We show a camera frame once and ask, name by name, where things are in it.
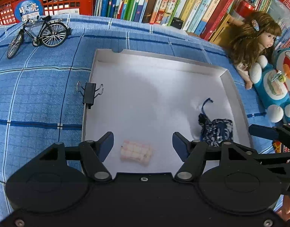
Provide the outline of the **navy floral drawstring pouch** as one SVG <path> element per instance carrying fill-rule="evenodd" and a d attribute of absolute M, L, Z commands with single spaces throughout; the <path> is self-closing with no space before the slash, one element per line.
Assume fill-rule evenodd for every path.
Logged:
<path fill-rule="evenodd" d="M 198 116 L 198 123 L 201 126 L 200 141 L 206 142 L 210 147 L 220 147 L 223 142 L 232 142 L 233 121 L 226 118 L 210 120 L 204 110 L 207 103 L 213 103 L 212 99 L 207 98 L 203 102 Z"/>

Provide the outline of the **pink plaid tissue pack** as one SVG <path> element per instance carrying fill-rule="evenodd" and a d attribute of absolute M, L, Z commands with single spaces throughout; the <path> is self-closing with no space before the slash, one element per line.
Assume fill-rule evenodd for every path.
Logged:
<path fill-rule="evenodd" d="M 153 155 L 153 149 L 150 145 L 144 145 L 137 142 L 124 141 L 120 149 L 120 159 L 135 161 L 142 165 L 148 165 Z"/>

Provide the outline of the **red patterned woven bag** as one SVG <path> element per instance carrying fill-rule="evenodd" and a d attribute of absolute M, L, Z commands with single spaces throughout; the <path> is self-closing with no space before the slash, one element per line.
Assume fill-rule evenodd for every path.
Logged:
<path fill-rule="evenodd" d="M 283 124 L 283 128 L 290 127 L 290 123 L 288 124 Z M 272 142 L 272 146 L 275 150 L 275 153 L 288 153 L 290 152 L 290 149 L 283 145 L 280 141 L 274 140 Z"/>

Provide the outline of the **blue Doraemon plush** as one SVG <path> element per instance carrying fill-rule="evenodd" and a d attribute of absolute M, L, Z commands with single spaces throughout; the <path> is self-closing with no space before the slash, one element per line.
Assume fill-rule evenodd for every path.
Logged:
<path fill-rule="evenodd" d="M 290 124 L 290 48 L 274 51 L 272 63 L 259 56 L 249 77 L 269 120 Z"/>

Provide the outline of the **black binder clip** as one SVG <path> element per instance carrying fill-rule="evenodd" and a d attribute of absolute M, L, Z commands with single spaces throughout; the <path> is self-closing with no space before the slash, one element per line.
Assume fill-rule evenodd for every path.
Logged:
<path fill-rule="evenodd" d="M 91 107 L 94 105 L 95 98 L 103 94 L 104 85 L 101 84 L 99 87 L 97 87 L 96 83 L 87 82 L 85 86 L 82 86 L 81 82 L 78 81 L 76 85 L 76 91 L 82 95 L 82 103 L 85 105 L 85 107 L 87 107 L 87 109 L 91 109 Z"/>

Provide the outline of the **white shallow box tray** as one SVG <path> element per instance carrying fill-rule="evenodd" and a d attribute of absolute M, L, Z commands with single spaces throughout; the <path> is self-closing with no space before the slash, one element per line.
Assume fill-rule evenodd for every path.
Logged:
<path fill-rule="evenodd" d="M 126 173 L 176 173 L 182 165 L 172 145 L 172 135 L 181 133 L 198 140 L 198 116 L 203 102 L 210 119 L 233 121 L 233 140 L 251 147 L 244 106 L 228 69 L 169 55 L 98 49 L 90 82 L 104 85 L 91 109 L 83 114 L 83 140 L 98 140 L 114 134 L 114 145 L 104 161 L 112 176 Z M 124 141 L 150 145 L 149 164 L 120 159 Z"/>

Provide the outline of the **blue checked tablecloth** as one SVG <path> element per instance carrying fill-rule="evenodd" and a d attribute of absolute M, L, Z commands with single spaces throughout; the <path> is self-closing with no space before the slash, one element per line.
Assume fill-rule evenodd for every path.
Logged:
<path fill-rule="evenodd" d="M 71 28 L 62 45 L 34 47 L 26 37 L 12 59 L 7 49 L 21 25 L 0 27 L 0 221 L 12 212 L 5 194 L 8 177 L 54 142 L 81 140 L 82 97 L 74 86 L 88 80 L 97 49 L 145 51 L 224 67 L 248 123 L 272 126 L 258 95 L 245 90 L 221 47 L 173 27 L 76 14 L 61 19 Z"/>

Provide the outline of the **brown haired doll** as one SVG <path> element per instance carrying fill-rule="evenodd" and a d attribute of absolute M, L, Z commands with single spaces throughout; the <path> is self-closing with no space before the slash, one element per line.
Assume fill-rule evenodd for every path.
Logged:
<path fill-rule="evenodd" d="M 246 90 L 253 86 L 249 71 L 260 56 L 270 60 L 277 37 L 281 36 L 280 25 L 267 12 L 251 13 L 233 29 L 230 48 L 232 63 L 244 80 Z"/>

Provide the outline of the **miniature black bicycle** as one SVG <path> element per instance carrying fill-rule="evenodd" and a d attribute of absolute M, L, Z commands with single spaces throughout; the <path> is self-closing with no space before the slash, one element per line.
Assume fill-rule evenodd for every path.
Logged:
<path fill-rule="evenodd" d="M 12 59 L 21 47 L 24 36 L 27 34 L 32 39 L 32 45 L 34 47 L 39 47 L 43 45 L 47 48 L 55 48 L 71 35 L 71 29 L 68 25 L 64 24 L 63 19 L 53 19 L 50 15 L 36 17 L 33 19 L 23 19 L 24 23 L 18 32 L 18 34 L 12 39 L 11 43 L 7 49 L 7 58 Z M 28 31 L 27 28 L 33 26 L 39 26 L 41 28 L 39 33 L 35 35 L 31 30 Z"/>

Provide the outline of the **red soda can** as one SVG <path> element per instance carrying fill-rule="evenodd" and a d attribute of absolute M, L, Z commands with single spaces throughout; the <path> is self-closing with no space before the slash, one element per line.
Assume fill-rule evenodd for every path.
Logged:
<path fill-rule="evenodd" d="M 234 11 L 241 17 L 246 18 L 255 11 L 255 5 L 247 0 L 238 0 Z"/>

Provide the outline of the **row of upright books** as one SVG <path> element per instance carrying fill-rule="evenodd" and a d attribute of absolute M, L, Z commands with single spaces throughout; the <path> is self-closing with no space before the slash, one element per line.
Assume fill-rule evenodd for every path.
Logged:
<path fill-rule="evenodd" d="M 231 32 L 244 21 L 235 11 L 238 0 L 96 0 L 94 14 L 131 22 L 171 26 L 228 47 Z M 255 12 L 267 12 L 280 25 L 277 49 L 290 47 L 290 0 L 247 0 Z"/>

